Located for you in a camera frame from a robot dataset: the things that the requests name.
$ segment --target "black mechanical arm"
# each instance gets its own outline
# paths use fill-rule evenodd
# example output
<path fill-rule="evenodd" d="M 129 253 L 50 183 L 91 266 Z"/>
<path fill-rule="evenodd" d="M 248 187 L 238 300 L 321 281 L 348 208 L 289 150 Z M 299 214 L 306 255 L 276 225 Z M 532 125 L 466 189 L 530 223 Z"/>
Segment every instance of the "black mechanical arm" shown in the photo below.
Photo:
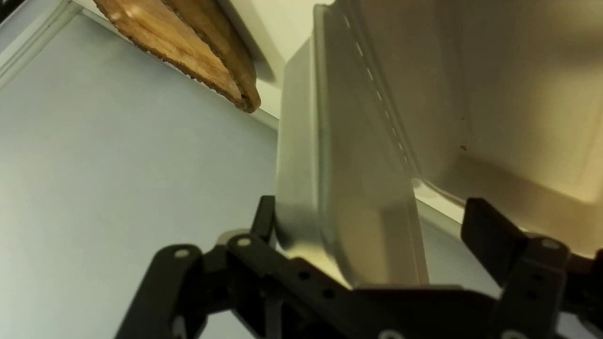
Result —
<path fill-rule="evenodd" d="M 163 249 L 118 338 L 201 338 L 221 311 L 263 339 L 560 339 L 560 311 L 603 330 L 603 251 L 587 261 L 557 240 L 530 238 L 485 200 L 468 202 L 462 240 L 504 289 L 500 300 L 442 287 L 348 291 L 280 255 L 276 223 L 267 197 L 250 234 L 208 255 L 195 246 Z"/>

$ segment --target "light gray floor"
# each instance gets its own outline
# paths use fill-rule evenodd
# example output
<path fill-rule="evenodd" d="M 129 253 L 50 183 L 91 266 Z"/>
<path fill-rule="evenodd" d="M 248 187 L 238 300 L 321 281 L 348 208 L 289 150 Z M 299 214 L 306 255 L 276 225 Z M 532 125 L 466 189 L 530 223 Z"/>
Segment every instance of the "light gray floor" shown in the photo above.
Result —
<path fill-rule="evenodd" d="M 114 338 L 155 251 L 250 229 L 276 133 L 78 16 L 0 89 L 0 338 Z M 430 278 L 498 295 L 425 210 Z M 574 319 L 564 334 L 589 338 Z M 229 315 L 204 338 L 246 339 Z"/>

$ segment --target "metal plate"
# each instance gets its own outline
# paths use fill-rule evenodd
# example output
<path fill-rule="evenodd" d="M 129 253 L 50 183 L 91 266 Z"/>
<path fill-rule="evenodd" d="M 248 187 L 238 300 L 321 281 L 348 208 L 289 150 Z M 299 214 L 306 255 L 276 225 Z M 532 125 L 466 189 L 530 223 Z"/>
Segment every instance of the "metal plate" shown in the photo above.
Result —
<path fill-rule="evenodd" d="M 351 287 L 425 285 L 412 166 L 387 95 L 340 5 L 291 61 L 280 140 L 280 240 Z"/>

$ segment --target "wooden object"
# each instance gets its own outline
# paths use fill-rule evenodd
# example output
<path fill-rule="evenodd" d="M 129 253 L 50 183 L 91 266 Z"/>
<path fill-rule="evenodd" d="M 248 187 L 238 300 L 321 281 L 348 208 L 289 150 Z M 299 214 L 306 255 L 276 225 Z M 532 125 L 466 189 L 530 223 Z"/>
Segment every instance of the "wooden object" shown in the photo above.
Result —
<path fill-rule="evenodd" d="M 261 97 L 253 61 L 216 0 L 95 0 L 146 52 L 225 95 L 244 112 Z"/>

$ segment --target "white surface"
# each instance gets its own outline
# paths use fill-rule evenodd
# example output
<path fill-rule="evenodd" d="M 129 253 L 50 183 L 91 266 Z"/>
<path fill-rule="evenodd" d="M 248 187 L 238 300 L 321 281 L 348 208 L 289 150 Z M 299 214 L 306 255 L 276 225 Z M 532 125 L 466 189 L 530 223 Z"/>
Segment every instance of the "white surface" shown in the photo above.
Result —
<path fill-rule="evenodd" d="M 0 89 L 0 338 L 114 338 L 155 251 L 250 227 L 276 142 L 76 18 Z"/>
<path fill-rule="evenodd" d="M 351 3 L 417 178 L 581 255 L 603 247 L 602 3 Z"/>

